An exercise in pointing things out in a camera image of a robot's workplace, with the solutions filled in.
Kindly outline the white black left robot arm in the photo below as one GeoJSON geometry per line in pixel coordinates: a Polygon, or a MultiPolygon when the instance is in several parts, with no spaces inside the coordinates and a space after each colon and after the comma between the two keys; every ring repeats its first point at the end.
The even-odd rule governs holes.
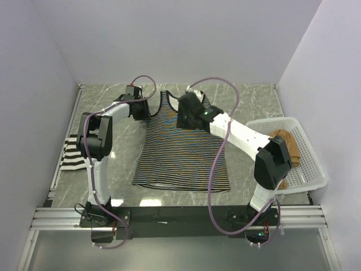
{"type": "Polygon", "coordinates": [[[112,151],[113,123],[128,117],[135,121],[150,117],[143,89],[127,85],[125,93],[99,112],[85,112],[81,116],[76,146],[84,158],[89,195],[84,207],[83,219],[101,227],[108,226],[116,218],[112,213],[111,196],[107,185],[107,163],[112,151]]]}

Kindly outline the black white striped tank top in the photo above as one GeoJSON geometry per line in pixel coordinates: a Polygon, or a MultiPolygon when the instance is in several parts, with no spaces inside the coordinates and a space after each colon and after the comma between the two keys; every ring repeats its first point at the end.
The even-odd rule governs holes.
{"type": "Polygon", "coordinates": [[[86,168],[84,158],[76,146],[77,135],[70,134],[64,141],[60,160],[61,171],[77,171],[86,168]]]}

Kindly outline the purple striped tank top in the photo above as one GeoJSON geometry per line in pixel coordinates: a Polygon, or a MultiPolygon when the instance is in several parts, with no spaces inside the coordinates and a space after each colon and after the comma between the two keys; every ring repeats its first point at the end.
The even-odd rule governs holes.
{"type": "MultiPolygon", "coordinates": [[[[178,128],[177,107],[178,100],[169,91],[160,93],[158,111],[146,120],[146,137],[132,184],[159,190],[206,192],[211,167],[223,140],[202,130],[178,128]]],[[[229,190],[222,151],[211,191],[229,190]]]]}

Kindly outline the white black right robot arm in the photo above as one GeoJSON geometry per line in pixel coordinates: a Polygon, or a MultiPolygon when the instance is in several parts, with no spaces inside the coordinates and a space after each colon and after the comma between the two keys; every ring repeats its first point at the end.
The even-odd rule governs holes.
{"type": "Polygon", "coordinates": [[[227,142],[246,153],[254,161],[256,188],[248,204],[248,220],[260,225],[267,219],[267,211],[280,183],[292,168],[292,161],[285,140],[280,136],[270,137],[239,123],[223,110],[204,107],[198,96],[190,91],[178,99],[180,117],[178,126],[203,130],[223,139],[216,154],[207,187],[208,211],[215,222],[211,207],[211,189],[215,166],[227,142]]]}

